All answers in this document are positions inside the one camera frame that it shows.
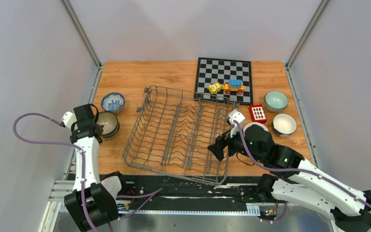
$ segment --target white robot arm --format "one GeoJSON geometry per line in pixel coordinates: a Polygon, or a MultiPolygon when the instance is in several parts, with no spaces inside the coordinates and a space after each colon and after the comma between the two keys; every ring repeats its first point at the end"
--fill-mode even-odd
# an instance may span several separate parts
{"type": "Polygon", "coordinates": [[[71,129],[71,143],[84,151],[75,149],[76,179],[73,193],[65,196],[65,206],[79,230],[83,232],[93,226],[116,220],[120,216],[115,199],[122,189],[117,175],[100,181],[98,154],[103,126],[97,124],[98,110],[96,108],[97,113],[94,115],[91,106],[94,105],[86,104],[74,108],[74,113],[66,112],[61,123],[71,129]]]}
{"type": "Polygon", "coordinates": [[[244,120],[245,117],[237,110],[228,115],[228,123],[233,128],[218,136],[215,144],[208,146],[218,160],[224,158],[223,150],[226,146],[228,156],[233,156],[236,152],[251,156],[255,161],[263,163],[264,169],[274,174],[263,175],[258,184],[257,189],[264,199],[283,200],[307,207],[334,220],[346,232],[366,232],[370,229],[370,208],[359,201],[360,199],[371,204],[370,190],[351,188],[318,169],[293,149],[275,144],[271,133],[263,126],[248,124],[243,129],[242,137],[250,152],[248,155],[237,127],[244,120]],[[333,181],[356,197],[351,197],[325,179],[333,181]],[[298,187],[287,181],[297,182],[305,187],[298,187]]]}

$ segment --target wire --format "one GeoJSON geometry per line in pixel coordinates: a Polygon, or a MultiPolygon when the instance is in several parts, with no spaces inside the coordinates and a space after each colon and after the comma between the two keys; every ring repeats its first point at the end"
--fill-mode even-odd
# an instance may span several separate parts
{"type": "MultiPolygon", "coordinates": [[[[133,195],[135,194],[133,190],[130,190],[127,193],[132,193],[133,195]]],[[[133,202],[134,202],[134,198],[131,199],[131,203],[129,204],[129,206],[131,206],[133,202]]]]}
{"type": "Polygon", "coordinates": [[[278,211],[278,200],[276,200],[276,204],[275,204],[275,208],[273,208],[273,209],[271,209],[270,211],[268,211],[268,213],[266,214],[267,216],[270,214],[270,213],[272,213],[272,212],[275,212],[275,213],[277,213],[277,211],[278,211]]]}
{"type": "Polygon", "coordinates": [[[147,198],[147,200],[145,200],[137,209],[135,209],[133,212],[131,212],[130,214],[126,215],[126,216],[122,216],[122,217],[119,217],[117,220],[120,220],[120,219],[124,219],[124,218],[128,218],[128,217],[131,217],[132,215],[134,215],[137,211],[139,211],[147,202],[149,202],[149,200],[151,200],[152,197],[154,197],[158,192],[162,191],[163,188],[159,188],[157,191],[154,191],[150,194],[147,194],[147,195],[142,195],[142,197],[146,197],[146,196],[149,196],[147,198]]]}
{"type": "Polygon", "coordinates": [[[286,210],[287,209],[288,209],[288,202],[285,202],[284,212],[282,213],[282,215],[278,219],[275,219],[275,220],[266,220],[266,219],[263,219],[263,221],[264,222],[267,222],[267,223],[278,222],[278,221],[282,220],[285,217],[285,214],[286,214],[286,210]]]}
{"type": "Polygon", "coordinates": [[[145,197],[148,197],[148,196],[154,196],[155,194],[157,194],[158,192],[160,192],[162,190],[163,190],[163,188],[159,188],[159,189],[157,189],[156,191],[154,191],[152,193],[145,194],[145,195],[139,195],[139,196],[118,195],[116,197],[116,199],[117,198],[145,198],[145,197]]]}
{"type": "MultiPolygon", "coordinates": [[[[56,121],[55,119],[49,118],[48,116],[42,115],[42,114],[39,114],[39,113],[28,113],[28,114],[21,115],[20,117],[18,117],[15,120],[14,125],[13,125],[14,134],[15,134],[15,136],[19,140],[21,140],[23,142],[26,142],[26,143],[29,143],[29,144],[66,145],[66,146],[74,147],[74,148],[76,148],[76,149],[78,149],[80,151],[80,154],[82,155],[82,181],[81,181],[81,183],[82,183],[82,190],[81,190],[81,193],[82,193],[83,213],[84,213],[84,215],[86,217],[86,220],[87,220],[88,224],[92,228],[92,230],[94,230],[95,232],[99,232],[99,230],[93,224],[93,222],[92,222],[92,220],[91,220],[91,218],[89,216],[89,213],[87,211],[87,206],[86,206],[86,197],[85,197],[85,164],[86,164],[86,158],[85,158],[85,156],[86,155],[85,155],[85,151],[81,147],[79,147],[77,145],[66,143],[66,142],[34,141],[34,140],[29,140],[29,139],[23,138],[17,132],[16,125],[18,124],[19,120],[23,119],[26,116],[30,116],[30,115],[41,116],[41,117],[44,117],[44,118],[52,121],[53,123],[56,123],[57,125],[61,125],[60,122],[56,121]]],[[[110,223],[108,223],[108,224],[109,224],[110,231],[113,232],[113,228],[112,228],[111,224],[110,223]]]]}
{"type": "MultiPolygon", "coordinates": [[[[319,178],[319,174],[318,173],[315,173],[315,172],[312,172],[312,171],[309,171],[309,170],[306,170],[306,169],[299,169],[299,168],[283,168],[283,169],[278,169],[278,168],[268,168],[268,167],[265,167],[265,166],[261,165],[251,155],[251,152],[249,151],[248,146],[247,146],[247,143],[246,143],[245,138],[244,138],[244,131],[243,131],[240,123],[238,121],[236,121],[236,120],[234,120],[234,123],[237,125],[238,130],[240,131],[241,141],[243,143],[244,149],[245,149],[248,157],[251,158],[251,160],[258,167],[260,167],[260,168],[262,168],[264,170],[267,170],[269,172],[304,172],[304,173],[312,174],[312,175],[317,176],[319,178]]],[[[360,199],[358,196],[354,195],[352,192],[348,191],[347,189],[345,189],[344,187],[342,187],[340,184],[336,183],[335,181],[333,181],[333,180],[331,180],[329,178],[326,178],[325,176],[321,176],[320,178],[323,179],[323,180],[325,180],[325,181],[327,181],[328,183],[332,184],[333,186],[339,188],[340,190],[344,191],[346,194],[348,194],[349,196],[351,196],[355,200],[358,200],[359,202],[361,202],[362,204],[364,204],[365,206],[367,206],[367,207],[369,207],[371,209],[371,204],[369,204],[366,201],[360,199]]]]}
{"type": "Polygon", "coordinates": [[[240,160],[240,158],[238,157],[238,154],[239,154],[239,152],[237,152],[237,159],[238,159],[241,163],[244,163],[244,164],[246,164],[246,165],[248,165],[248,166],[254,166],[254,165],[255,165],[255,163],[249,164],[249,163],[246,163],[246,162],[240,160]]]}

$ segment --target white wall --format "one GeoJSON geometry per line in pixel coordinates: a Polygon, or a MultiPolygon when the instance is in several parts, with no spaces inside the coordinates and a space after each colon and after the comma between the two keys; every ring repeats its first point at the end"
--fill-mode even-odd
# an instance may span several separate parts
{"type": "Polygon", "coordinates": [[[71,0],[102,61],[287,61],[319,2],[71,0]]]}
{"type": "Polygon", "coordinates": [[[320,167],[371,189],[371,1],[331,1],[292,70],[320,167]]]}
{"type": "MultiPolygon", "coordinates": [[[[0,231],[37,231],[53,182],[71,150],[30,145],[12,133],[23,113],[59,118],[85,103],[95,67],[60,1],[0,1],[0,231]]],[[[40,118],[25,137],[68,141],[69,131],[40,118]]]]}

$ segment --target metal wire rack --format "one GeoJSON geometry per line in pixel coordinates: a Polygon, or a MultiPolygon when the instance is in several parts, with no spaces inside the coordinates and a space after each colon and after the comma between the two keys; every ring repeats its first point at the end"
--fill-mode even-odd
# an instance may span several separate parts
{"type": "Polygon", "coordinates": [[[211,95],[216,102],[194,98],[194,92],[150,86],[123,157],[129,167],[209,185],[227,177],[228,157],[219,162],[207,149],[229,130],[235,101],[211,95]]]}

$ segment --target wooden tabletop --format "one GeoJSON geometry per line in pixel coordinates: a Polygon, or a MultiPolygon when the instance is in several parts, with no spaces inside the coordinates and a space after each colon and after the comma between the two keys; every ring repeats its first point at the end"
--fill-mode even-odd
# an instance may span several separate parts
{"type": "MultiPolygon", "coordinates": [[[[282,62],[253,61],[251,65],[254,104],[264,105],[264,96],[269,91],[278,90],[283,92],[289,100],[288,107],[283,113],[293,116],[298,124],[297,131],[288,138],[278,137],[271,130],[271,122],[276,113],[271,113],[265,109],[268,119],[265,125],[272,133],[274,141],[293,148],[310,160],[310,152],[282,62]]],[[[120,131],[117,136],[111,139],[104,139],[104,142],[100,145],[100,173],[107,174],[120,171],[122,174],[155,174],[130,168],[123,160],[123,151],[133,130],[134,122],[139,115],[136,111],[137,107],[142,105],[145,98],[144,88],[156,85],[194,91],[196,74],[197,61],[105,63],[94,104],[101,109],[101,99],[110,92],[123,94],[126,104],[124,110],[117,115],[120,121],[120,131]]],[[[238,110],[245,115],[245,124],[251,122],[248,106],[241,105],[238,110]]],[[[241,160],[251,163],[248,157],[239,157],[241,160]]],[[[241,163],[235,156],[229,158],[228,175],[262,175],[266,172],[257,166],[247,166],[241,163]]]]}

